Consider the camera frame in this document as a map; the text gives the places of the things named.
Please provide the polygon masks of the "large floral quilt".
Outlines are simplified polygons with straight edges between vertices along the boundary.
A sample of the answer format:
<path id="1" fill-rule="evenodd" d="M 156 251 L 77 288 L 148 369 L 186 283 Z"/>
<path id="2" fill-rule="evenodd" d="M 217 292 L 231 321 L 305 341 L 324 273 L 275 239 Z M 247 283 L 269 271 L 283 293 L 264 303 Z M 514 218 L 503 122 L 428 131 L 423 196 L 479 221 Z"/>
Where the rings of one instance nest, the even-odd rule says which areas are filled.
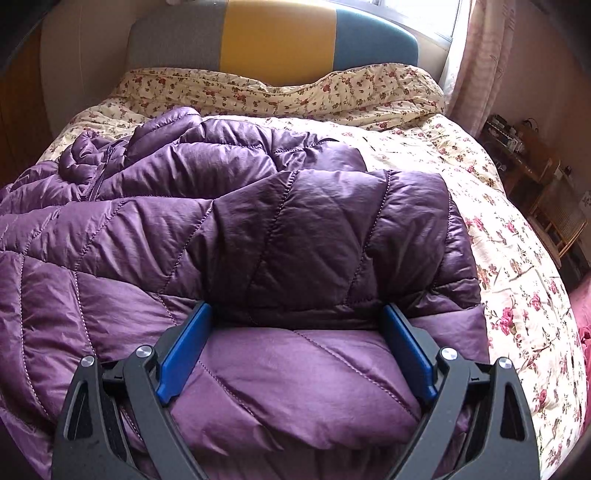
<path id="1" fill-rule="evenodd" d="M 5 391 L 46 432 L 74 359 L 113 353 L 185 312 L 206 278 L 197 244 L 211 200 L 322 147 L 346 165 L 390 170 L 395 187 L 428 188 L 438 172 L 466 225 L 474 271 L 439 270 L 415 311 L 464 305 L 479 290 L 489 350 L 517 363 L 532 409 L 541 475 L 581 437 L 587 377 L 566 289 L 549 255 L 505 196 L 491 159 L 434 103 L 386 102 L 339 113 L 270 113 L 201 102 L 108 100 L 82 112 L 12 189 L 9 212 L 45 216 L 10 245 L 22 255 L 22 351 Z"/>

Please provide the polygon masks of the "brown wooden wardrobe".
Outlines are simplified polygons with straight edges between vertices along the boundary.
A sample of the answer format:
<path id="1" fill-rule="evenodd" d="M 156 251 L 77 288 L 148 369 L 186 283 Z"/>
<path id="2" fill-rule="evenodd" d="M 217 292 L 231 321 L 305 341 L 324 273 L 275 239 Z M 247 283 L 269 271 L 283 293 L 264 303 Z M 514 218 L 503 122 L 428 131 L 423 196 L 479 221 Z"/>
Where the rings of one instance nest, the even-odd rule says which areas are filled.
<path id="1" fill-rule="evenodd" d="M 41 33 L 37 26 L 1 75 L 1 186 L 32 166 L 53 139 L 41 82 Z"/>

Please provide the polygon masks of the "grey yellow blue headboard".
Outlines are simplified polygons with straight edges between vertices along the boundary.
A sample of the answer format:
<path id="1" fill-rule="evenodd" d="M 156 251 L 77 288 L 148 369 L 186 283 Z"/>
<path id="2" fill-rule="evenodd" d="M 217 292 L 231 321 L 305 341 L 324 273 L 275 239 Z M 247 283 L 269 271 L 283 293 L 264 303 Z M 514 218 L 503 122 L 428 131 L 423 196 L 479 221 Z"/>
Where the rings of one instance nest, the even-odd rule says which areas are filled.
<path id="1" fill-rule="evenodd" d="M 381 63 L 415 66 L 419 44 L 394 23 L 310 1 L 190 1 L 160 7 L 131 27 L 129 69 L 231 73 L 271 86 L 307 84 Z"/>

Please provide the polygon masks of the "purple quilted down jacket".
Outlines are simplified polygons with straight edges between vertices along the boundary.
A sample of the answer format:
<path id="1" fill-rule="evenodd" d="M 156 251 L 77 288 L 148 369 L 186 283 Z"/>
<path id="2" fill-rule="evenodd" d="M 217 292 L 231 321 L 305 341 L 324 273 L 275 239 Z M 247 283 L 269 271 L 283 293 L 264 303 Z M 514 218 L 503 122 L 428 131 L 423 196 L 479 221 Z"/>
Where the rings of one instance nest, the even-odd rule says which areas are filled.
<path id="1" fill-rule="evenodd" d="M 387 304 L 489 358 L 441 176 L 190 108 L 86 131 L 1 192 L 1 418 L 42 478 L 79 361 L 127 357 L 198 301 L 213 331 L 170 412 L 212 479 L 383 478 L 422 415 Z"/>

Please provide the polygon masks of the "cluttered wooden side shelf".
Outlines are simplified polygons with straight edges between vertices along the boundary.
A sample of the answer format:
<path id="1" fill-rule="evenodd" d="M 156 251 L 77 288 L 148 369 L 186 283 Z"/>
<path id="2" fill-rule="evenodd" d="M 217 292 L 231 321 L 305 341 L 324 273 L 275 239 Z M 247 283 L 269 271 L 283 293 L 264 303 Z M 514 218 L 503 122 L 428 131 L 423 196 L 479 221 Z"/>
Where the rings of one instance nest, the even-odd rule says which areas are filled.
<path id="1" fill-rule="evenodd" d="M 579 244 L 589 221 L 579 204 L 570 169 L 528 118 L 517 124 L 493 114 L 478 142 L 494 161 L 509 200 L 523 214 L 569 291 L 590 273 Z"/>

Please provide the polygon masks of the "small floral print duvet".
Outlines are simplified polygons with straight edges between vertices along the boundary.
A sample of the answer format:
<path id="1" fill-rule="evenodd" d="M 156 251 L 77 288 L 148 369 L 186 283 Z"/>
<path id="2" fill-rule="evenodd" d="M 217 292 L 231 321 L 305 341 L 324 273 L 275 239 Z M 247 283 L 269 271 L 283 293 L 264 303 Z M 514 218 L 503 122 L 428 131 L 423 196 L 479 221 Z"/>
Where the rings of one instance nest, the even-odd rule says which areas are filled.
<path id="1" fill-rule="evenodd" d="M 300 118 L 377 131 L 412 125 L 445 108 L 431 75 L 400 63 L 335 71 L 294 86 L 209 70 L 140 68 L 124 74 L 110 99 L 149 118 L 183 106 L 201 115 Z"/>

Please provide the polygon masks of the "pink red cloth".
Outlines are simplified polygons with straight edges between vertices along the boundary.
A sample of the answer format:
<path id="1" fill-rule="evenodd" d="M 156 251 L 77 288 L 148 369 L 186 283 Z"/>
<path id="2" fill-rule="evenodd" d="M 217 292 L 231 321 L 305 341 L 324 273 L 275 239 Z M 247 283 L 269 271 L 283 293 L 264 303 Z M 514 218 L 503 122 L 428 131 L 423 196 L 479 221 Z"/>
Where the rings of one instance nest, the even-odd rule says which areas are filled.
<path id="1" fill-rule="evenodd" d="M 587 405 L 583 429 L 590 425 L 590 323 L 591 323 L 591 292 L 590 278 L 585 280 L 569 294 L 572 312 L 575 317 L 578 336 L 585 362 L 585 373 L 587 378 Z"/>

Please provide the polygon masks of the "pink patterned curtain right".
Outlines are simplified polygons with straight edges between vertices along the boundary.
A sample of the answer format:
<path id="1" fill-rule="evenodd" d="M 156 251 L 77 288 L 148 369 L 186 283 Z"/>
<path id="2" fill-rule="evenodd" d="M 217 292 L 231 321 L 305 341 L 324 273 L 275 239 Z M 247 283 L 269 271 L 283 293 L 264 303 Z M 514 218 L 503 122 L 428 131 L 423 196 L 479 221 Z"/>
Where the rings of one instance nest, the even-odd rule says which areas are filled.
<path id="1" fill-rule="evenodd" d="M 499 93 L 516 26 L 514 1 L 462 1 L 440 86 L 445 114 L 477 135 Z"/>

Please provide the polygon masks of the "bright window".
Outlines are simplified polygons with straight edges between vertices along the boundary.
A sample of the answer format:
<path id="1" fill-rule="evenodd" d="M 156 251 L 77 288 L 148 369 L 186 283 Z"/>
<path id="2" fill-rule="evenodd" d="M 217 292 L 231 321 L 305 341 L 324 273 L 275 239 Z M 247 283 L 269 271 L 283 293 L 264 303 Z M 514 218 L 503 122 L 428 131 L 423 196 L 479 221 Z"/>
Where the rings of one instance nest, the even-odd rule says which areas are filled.
<path id="1" fill-rule="evenodd" d="M 449 45 L 462 2 L 459 0 L 342 0 L 339 5 L 376 15 Z"/>

